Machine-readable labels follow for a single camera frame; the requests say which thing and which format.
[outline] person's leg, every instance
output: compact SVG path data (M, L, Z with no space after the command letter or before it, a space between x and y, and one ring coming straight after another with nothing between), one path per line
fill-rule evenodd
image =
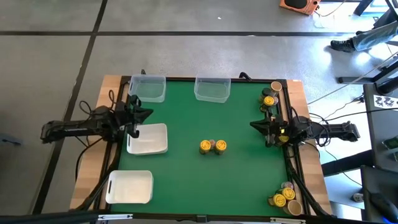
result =
M377 44L386 43L398 33L397 21L369 30L353 37L354 48L358 51L369 49Z
M356 35L348 40L332 40L330 46L334 50L354 52L355 50L366 50L377 44L385 43L395 37L398 33L397 21L388 25L378 27Z

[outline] wooden board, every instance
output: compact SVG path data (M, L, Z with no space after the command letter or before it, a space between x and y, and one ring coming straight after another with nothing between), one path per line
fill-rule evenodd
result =
M110 105L108 91L113 90L116 95L119 91L120 81L121 76L106 75L104 77L96 106ZM287 86L289 90L290 104L297 110L297 113L300 116L309 118L307 101L305 99L302 82L300 80L288 80ZM126 94L127 91L125 89L123 99L126 98ZM282 110L284 118L286 117L286 113L286 110ZM92 149L88 150L82 157L78 173L78 180L76 182L70 208L79 206L97 184L100 177L101 166L103 164L105 147L105 142L99 142L95 147L93 146ZM315 200L322 206L322 208L326 212L331 213L331 207L326 192L325 181L323 180L322 167L318 158L318 152L314 150L312 146L300 146L300 157L305 185L314 196ZM104 208L104 205L105 202L102 197L101 208Z

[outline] black clamp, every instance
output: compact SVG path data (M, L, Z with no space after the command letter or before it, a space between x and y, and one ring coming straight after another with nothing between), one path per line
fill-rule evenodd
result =
M251 78L250 78L250 76L246 73L246 72L241 72L240 74L239 74L239 78L245 78L246 79L246 81L251 81Z

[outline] black shoe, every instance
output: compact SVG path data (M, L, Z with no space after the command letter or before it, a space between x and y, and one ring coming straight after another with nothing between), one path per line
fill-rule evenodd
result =
M330 42L330 47L333 50L338 50L342 52L351 53L355 51L354 43L352 39L340 41L340 40L332 40Z

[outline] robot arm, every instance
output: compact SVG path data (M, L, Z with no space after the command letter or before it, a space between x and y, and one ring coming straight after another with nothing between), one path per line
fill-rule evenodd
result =
M355 142L360 138L355 124L349 121L342 124L319 124L310 119L299 116L288 124L279 116L266 116L260 121L250 122L250 125L267 138L267 147L274 145L280 136L288 139L282 144L300 144L308 139L340 138L344 141Z
M115 141L122 129L138 138L137 124L142 124L152 113L151 109L141 108L141 101L133 95L127 104L117 102L114 110L107 106L96 108L86 120L50 121L43 125L40 138L43 143L49 143L70 136L99 135L105 141Z

